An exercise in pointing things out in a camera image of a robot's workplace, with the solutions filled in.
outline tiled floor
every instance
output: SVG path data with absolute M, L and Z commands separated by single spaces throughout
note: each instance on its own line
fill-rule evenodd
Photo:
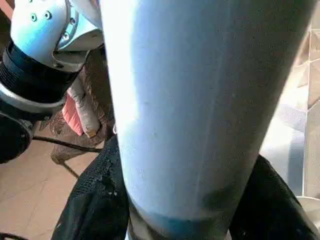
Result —
M 37 134 L 50 136 L 47 129 Z M 22 156 L 0 165 L 0 232 L 30 240 L 51 238 L 76 182 L 51 160 L 52 148 L 50 143 L 33 141 Z M 87 153 L 67 164 L 80 174 L 95 156 Z

